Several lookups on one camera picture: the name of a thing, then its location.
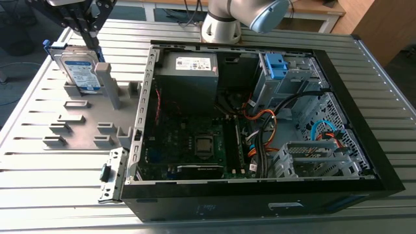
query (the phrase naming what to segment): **motherboard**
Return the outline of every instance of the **motherboard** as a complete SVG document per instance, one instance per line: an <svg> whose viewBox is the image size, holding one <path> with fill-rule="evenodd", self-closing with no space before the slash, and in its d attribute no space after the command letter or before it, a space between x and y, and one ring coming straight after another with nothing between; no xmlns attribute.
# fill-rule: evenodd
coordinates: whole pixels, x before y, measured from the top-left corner
<svg viewBox="0 0 416 234"><path fill-rule="evenodd" d="M142 177L151 180L246 178L238 117L167 117L146 139Z"/></svg>

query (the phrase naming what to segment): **black cable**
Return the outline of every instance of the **black cable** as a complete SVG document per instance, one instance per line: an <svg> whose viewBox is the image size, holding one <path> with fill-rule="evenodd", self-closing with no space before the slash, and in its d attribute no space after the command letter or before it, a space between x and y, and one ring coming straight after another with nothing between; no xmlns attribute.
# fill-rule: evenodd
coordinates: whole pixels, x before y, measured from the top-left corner
<svg viewBox="0 0 416 234"><path fill-rule="evenodd" d="M179 22L180 27L186 28L186 27L191 24L191 22L194 21L194 18L195 18L195 14L196 14L196 12L198 12L198 10L199 10L199 9L198 9L199 7L200 7L200 0L196 1L196 9L195 9L195 11L194 11L194 14L192 14L191 19L190 19L190 21L187 22L187 24L183 25L183 23Z"/></svg>
<svg viewBox="0 0 416 234"><path fill-rule="evenodd" d="M202 0L198 0L200 2L200 8L202 8L202 16L204 15L204 10L203 10L203 3Z"/></svg>
<svg viewBox="0 0 416 234"><path fill-rule="evenodd" d="M254 158L255 158L255 161L258 163L256 178L263 178L263 174L264 174L264 172L263 172L263 157L259 154L260 147L259 147L258 142L259 142L259 135L255 136L255 149L256 149L258 153L254 156Z"/></svg>
<svg viewBox="0 0 416 234"><path fill-rule="evenodd" d="M190 16L190 8L188 8L188 3L187 3L187 0L183 0L184 2L184 8L186 8L186 11L187 11L187 15L188 15L188 19L191 18Z"/></svg>
<svg viewBox="0 0 416 234"><path fill-rule="evenodd" d="M230 94L224 93L224 101L227 103L227 106L230 107L230 109L232 110L232 112L235 112L235 114L238 115L239 110L235 108L232 101L230 100Z"/></svg>
<svg viewBox="0 0 416 234"><path fill-rule="evenodd" d="M18 100L15 100L15 101L11 101L11 102L7 102L7 103L4 103L4 104L0 104L0 106L10 105L10 104L12 104L12 103L15 103L15 102L18 102L18 101L20 101L20 99L18 99Z"/></svg>
<svg viewBox="0 0 416 234"><path fill-rule="evenodd" d="M176 17L176 16L174 16L168 11L167 11L167 9L163 9L163 11L164 11L164 13L167 13L167 17L172 17L172 18L175 18L175 19L180 19L179 17Z"/></svg>
<svg viewBox="0 0 416 234"><path fill-rule="evenodd" d="M275 110L274 110L274 113L275 115L278 116L278 113L280 112L280 110L283 108L286 108L291 103L292 101L295 101L296 99L299 99L300 97L303 96L323 96L327 92L326 91L306 91L303 93L298 93L298 94L294 94L291 96L288 96L280 103L279 105L276 106ZM268 118L266 119L263 125L260 126L259 128L259 133L258 133L258 137L260 139L263 139L263 133L264 133L264 129L267 127L267 124L268 122L272 120L272 115L268 116ZM262 147L262 151L258 151L258 153L260 154L262 157L267 157L266 156L266 149L264 149L264 144L263 144L263 141L258 142L258 144L260 145ZM267 172L266 174L268 174L270 170L272 169L274 165L276 163L276 160L272 162L272 164L270 165L268 169L267 169Z"/></svg>
<svg viewBox="0 0 416 234"><path fill-rule="evenodd" d="M292 0L288 0L288 1L290 1L290 3L291 3L291 7L292 7L292 12L291 12L290 18L294 18L294 16L295 16L295 7L294 7Z"/></svg>
<svg viewBox="0 0 416 234"><path fill-rule="evenodd" d="M214 104L214 106L223 114L230 115L230 116L235 115L218 102Z"/></svg>

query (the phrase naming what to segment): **metal bracket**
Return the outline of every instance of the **metal bracket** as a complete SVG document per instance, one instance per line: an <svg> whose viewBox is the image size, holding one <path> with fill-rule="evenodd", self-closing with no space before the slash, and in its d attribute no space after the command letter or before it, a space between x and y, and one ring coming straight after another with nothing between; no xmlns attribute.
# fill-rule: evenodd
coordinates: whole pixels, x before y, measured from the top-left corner
<svg viewBox="0 0 416 234"><path fill-rule="evenodd" d="M120 203L122 188L126 178L126 167L128 160L128 151L118 148L110 151L110 158L103 166L100 180L102 196L99 203Z"/></svg>

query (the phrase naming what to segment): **metal slotted table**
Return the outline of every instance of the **metal slotted table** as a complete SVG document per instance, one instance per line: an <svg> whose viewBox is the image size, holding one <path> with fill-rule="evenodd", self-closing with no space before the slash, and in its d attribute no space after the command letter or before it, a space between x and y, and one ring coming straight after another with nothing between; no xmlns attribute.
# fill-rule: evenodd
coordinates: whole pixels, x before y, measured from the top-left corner
<svg viewBox="0 0 416 234"><path fill-rule="evenodd" d="M152 39L199 41L199 36L198 27L183 29L172 23L108 20L99 39L106 61L112 64L112 77L119 82L143 80ZM83 45L80 36L68 29L59 41ZM64 76L48 57L0 132L0 230L43 233L90 229L103 229L100 233L275 233L278 228L288 233L415 231L416 112L362 41L350 36L291 31L259 35L248 29L243 29L243 41L250 45L327 51L407 190L326 216L143 223L124 204L98 204L99 175L108 151L59 151L42 147L39 134L50 131L50 122L66 114L62 106L70 100L63 89Z"/></svg>

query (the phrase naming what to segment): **orange wire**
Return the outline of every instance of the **orange wire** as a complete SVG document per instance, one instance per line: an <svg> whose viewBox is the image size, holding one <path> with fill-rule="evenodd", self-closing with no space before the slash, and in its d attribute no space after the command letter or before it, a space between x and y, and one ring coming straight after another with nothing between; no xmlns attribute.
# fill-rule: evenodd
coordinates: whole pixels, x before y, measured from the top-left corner
<svg viewBox="0 0 416 234"><path fill-rule="evenodd" d="M279 151L278 148L266 148L266 151L267 152L274 152L274 151ZM256 154L256 149L252 149L250 152L248 152L248 157L252 157L255 154Z"/></svg>
<svg viewBox="0 0 416 234"><path fill-rule="evenodd" d="M266 110L259 111L259 113L258 113L255 116L248 116L248 115L247 115L247 112L246 112L247 103L248 103L248 101L247 101L246 103L243 103L242 109L243 109L244 117L246 117L248 120L256 121L256 120L264 115L264 113L270 113L270 114L274 116L275 128L274 128L272 135L271 135L268 141L267 141L266 144L264 144L266 147L267 147L267 146L272 143L272 141L274 141L274 139L275 139L275 135L276 135L278 120L276 120L275 112L274 112L272 110L270 110L270 109L266 109ZM256 153L258 153L258 152L256 152L256 149L252 149L252 150L250 151L248 154L255 155Z"/></svg>
<svg viewBox="0 0 416 234"><path fill-rule="evenodd" d="M339 148L343 148L343 147L344 147L343 144L342 144L342 142L339 141L339 139L336 139L336 136L335 136L334 133L326 133L326 135L327 135L327 136L331 136L331 137L336 140L336 144L338 144L338 147L339 147ZM322 140L322 138L323 138L323 135L319 134L318 137L316 137L316 140Z"/></svg>

